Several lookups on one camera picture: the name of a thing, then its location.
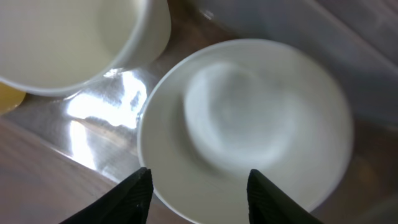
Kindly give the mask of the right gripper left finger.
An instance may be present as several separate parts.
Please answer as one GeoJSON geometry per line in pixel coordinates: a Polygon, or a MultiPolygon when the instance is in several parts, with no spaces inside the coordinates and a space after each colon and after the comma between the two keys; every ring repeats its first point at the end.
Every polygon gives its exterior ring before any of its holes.
{"type": "Polygon", "coordinates": [[[146,224],[153,191],[151,170],[142,167],[61,224],[146,224]]]}

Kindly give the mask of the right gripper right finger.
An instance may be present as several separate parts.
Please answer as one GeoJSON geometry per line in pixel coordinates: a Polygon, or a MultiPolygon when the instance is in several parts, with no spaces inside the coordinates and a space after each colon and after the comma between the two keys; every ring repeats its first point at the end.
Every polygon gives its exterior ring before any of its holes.
{"type": "Polygon", "coordinates": [[[246,191],[250,224],[322,224],[256,169],[246,191]]]}

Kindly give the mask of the white plastic bowl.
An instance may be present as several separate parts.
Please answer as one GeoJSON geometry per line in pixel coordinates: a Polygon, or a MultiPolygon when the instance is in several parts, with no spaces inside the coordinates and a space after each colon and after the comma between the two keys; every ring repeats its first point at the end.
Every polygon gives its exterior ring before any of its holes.
{"type": "Polygon", "coordinates": [[[193,223],[247,223],[253,169],[306,211],[322,204],[348,168],[353,119],[314,59],[237,39],[191,54],[158,82],[137,147],[171,211],[193,223]]]}

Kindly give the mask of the yellow plastic cup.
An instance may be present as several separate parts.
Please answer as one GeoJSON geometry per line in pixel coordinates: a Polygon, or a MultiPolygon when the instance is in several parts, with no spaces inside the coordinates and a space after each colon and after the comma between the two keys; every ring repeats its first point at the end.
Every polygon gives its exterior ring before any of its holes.
{"type": "Polygon", "coordinates": [[[3,115],[17,108],[24,100],[26,92],[1,83],[0,87],[0,114],[3,115]]]}

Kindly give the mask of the white plastic cup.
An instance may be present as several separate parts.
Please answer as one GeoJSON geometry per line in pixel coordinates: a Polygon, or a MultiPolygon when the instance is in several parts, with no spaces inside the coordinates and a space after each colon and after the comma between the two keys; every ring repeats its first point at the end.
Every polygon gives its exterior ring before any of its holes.
{"type": "Polygon", "coordinates": [[[167,0],[1,0],[1,82],[73,93],[153,62],[170,33],[167,0]]]}

